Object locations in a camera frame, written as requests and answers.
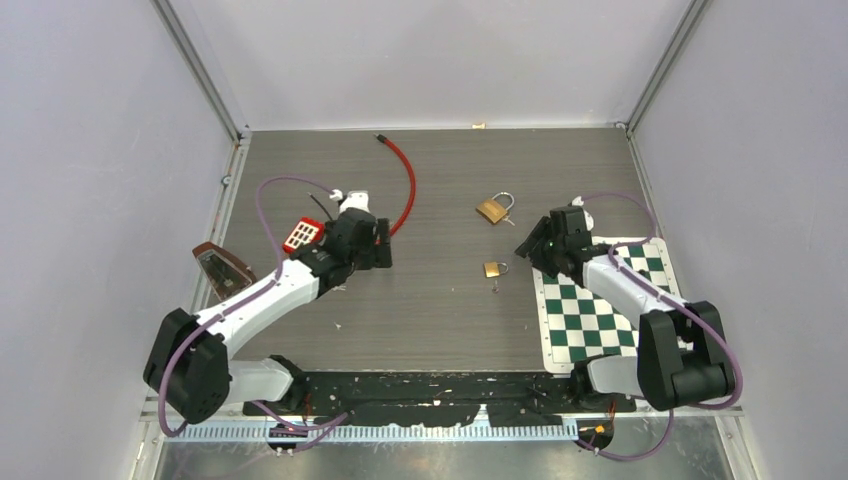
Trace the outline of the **red combination lock box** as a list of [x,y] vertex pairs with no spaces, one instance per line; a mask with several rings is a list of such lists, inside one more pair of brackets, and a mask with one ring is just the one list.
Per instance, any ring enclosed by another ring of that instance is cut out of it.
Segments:
[[295,250],[310,244],[319,243],[325,231],[325,224],[318,220],[301,217],[281,244],[282,251],[291,254]]

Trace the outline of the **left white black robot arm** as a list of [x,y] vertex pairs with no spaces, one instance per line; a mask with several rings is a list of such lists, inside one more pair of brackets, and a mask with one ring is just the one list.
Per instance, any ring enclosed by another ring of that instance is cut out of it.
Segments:
[[327,225],[320,242],[296,249],[246,290],[196,313],[169,312],[142,372],[158,394],[160,416],[174,410],[186,424],[199,424],[225,405],[251,401],[270,402],[284,414],[298,412],[307,389],[291,361],[280,355],[237,361],[235,354],[352,274],[391,267],[390,230],[388,219],[347,208]]

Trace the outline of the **brown wooden metronome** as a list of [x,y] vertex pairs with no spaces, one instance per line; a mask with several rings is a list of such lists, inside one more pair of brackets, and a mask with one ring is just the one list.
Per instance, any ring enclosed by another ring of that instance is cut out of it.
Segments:
[[203,242],[192,255],[220,301],[227,300],[257,282],[251,267],[236,255],[213,242]]

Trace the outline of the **green white checkered mat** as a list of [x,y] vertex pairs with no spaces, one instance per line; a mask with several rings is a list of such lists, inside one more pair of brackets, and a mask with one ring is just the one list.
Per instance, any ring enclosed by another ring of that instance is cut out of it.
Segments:
[[[630,237],[601,237],[603,243],[625,245],[617,249],[619,259],[658,288],[677,295],[676,275],[666,242],[654,238],[630,246]],[[639,333],[624,315],[564,275],[549,277],[532,270],[538,313],[539,338],[544,369],[567,374],[577,361],[612,354],[635,356]]]

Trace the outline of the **small brass padlock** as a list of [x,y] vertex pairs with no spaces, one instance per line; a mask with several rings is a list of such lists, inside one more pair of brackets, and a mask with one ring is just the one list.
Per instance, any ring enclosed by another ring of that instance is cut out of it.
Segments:
[[484,262],[482,268],[486,278],[497,278],[509,272],[509,265],[505,262]]

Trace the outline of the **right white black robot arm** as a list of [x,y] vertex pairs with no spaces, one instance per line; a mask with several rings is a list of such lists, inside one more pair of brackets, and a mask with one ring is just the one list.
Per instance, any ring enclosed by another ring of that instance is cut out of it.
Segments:
[[607,301],[638,331],[635,355],[601,354],[576,363],[570,392],[580,408],[596,410],[611,394],[643,399],[659,411],[720,410],[738,401],[741,367],[717,307],[686,301],[640,275],[618,258],[616,246],[594,240],[582,207],[550,210],[515,253],[541,273],[564,276]]

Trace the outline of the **black cable padlock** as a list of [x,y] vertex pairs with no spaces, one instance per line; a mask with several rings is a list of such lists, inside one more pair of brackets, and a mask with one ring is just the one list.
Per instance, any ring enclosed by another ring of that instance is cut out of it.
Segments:
[[319,200],[312,192],[308,192],[307,195],[323,212],[328,222],[333,222],[335,220],[335,216],[330,212],[330,210],[324,205],[321,200]]

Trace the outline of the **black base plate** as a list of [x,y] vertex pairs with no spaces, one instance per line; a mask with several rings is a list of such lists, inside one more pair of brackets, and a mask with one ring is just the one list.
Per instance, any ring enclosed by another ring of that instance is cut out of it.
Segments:
[[270,409],[279,416],[324,423],[341,414],[353,426],[466,426],[487,414],[496,427],[547,426],[564,415],[631,413],[621,394],[577,397],[567,377],[547,372],[313,371],[295,378],[279,401],[247,403],[247,415]]

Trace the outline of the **large brass padlock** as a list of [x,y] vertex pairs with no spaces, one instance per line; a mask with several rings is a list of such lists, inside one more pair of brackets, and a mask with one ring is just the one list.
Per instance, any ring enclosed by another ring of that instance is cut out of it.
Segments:
[[509,192],[502,191],[479,203],[475,211],[491,225],[502,221],[511,223],[509,215],[514,204],[515,197]]

